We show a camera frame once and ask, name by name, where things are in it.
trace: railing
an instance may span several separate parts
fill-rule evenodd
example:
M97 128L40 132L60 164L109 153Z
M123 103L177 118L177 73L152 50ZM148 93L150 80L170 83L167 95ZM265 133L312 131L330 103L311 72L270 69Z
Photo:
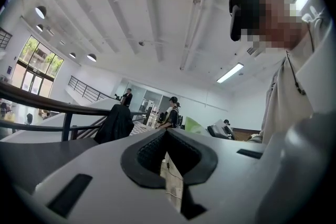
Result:
M46 97L42 97L39 95L35 95L33 93L24 91L3 81L0 81L0 98L10 100L15 103L23 104L26 106L30 106L33 108L40 108L44 110L52 110L65 113L62 127L26 125L0 120L0 126L9 129L38 131L38 132L62 132L62 138L61 138L62 141L69 140L70 131L71 131L71 138L74 137L77 138L78 131L98 129L101 125L100 123L99 125L91 125L91 126L70 126L73 114L107 116L110 112L110 110L107 109L95 109L95 108L89 108L87 106L73 105L49 99ZM136 115L145 115L146 118L149 117L148 113L145 114L143 112L131 112L132 117Z
M74 91L78 92L82 97L86 98L90 102L96 102L98 100L106 99L106 98L112 98L95 88L88 86L84 82L80 81L79 79L76 79L74 76L71 76L70 81L68 85L73 88Z
M0 27L0 49L6 49L12 35Z

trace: cable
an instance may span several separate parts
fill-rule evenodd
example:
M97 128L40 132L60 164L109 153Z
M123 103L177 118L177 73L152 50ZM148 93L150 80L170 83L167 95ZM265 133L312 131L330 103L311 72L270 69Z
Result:
M170 156L169 156L169 159L168 159L168 162L167 162L168 172L169 172L172 176L174 176L174 177L178 178L179 180L183 181L183 179L179 178L178 176L173 175L173 174L170 172L170 170L169 170L169 169L170 169L169 161L170 161Z
M166 191L166 193L168 193L168 194L170 194L170 195L172 195L172 196L176 197L177 199L180 199L180 200L182 200L182 198L180 198L180 197L178 197L178 196L176 196L176 195L174 195L174 194L172 194L172 193L170 193L170 192L168 192L168 191Z
M289 60L288 51L286 51L286 54L287 54L287 59L288 59L290 68L291 68L292 73L293 73L295 86L296 86L298 92L299 92L301 95L306 95L306 92L305 92L304 90L301 90L301 89L300 89L299 83L296 81L296 77L295 77L295 73L294 73L294 70L293 70L293 66L292 66L292 64L291 64L291 62L290 62L290 60Z
M313 53L315 52L315 48L314 48L314 42L313 42L313 37L311 36L311 32L310 32L310 25L309 22L307 23L308 25L308 32L309 32L309 36L310 36L310 41L311 41L311 49L313 51Z

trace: doorway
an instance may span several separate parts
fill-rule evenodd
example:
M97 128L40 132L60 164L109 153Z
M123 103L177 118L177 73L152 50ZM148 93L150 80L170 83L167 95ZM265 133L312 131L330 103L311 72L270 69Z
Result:
M27 71L21 85L21 89L39 95L43 78Z

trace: white ceiling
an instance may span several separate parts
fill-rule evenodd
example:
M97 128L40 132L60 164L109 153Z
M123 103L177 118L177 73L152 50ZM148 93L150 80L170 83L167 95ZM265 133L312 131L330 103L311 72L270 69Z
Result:
M97 55L97 66L109 69L100 56L139 57L148 63L170 66L200 80L216 83L237 62L241 70L221 87L235 91L247 81L268 80L279 67L282 52L256 59L246 50L252 43L233 42L229 36L228 0L33 0L23 17L31 25L42 23L55 33L41 35L65 55L75 52L77 62ZM35 6L47 8L40 19Z

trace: black jacket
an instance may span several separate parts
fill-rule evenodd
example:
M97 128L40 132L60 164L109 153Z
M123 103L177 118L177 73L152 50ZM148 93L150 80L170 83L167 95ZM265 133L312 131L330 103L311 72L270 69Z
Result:
M125 93L122 97L125 98L124 105L125 105L125 106L130 106L130 103L131 103L131 101L132 101L132 97L133 97L133 95L132 95L131 93L130 93L130 94Z
M106 143L118 140L130 135L134 127L129 108L115 104L104 123L100 126L94 140Z

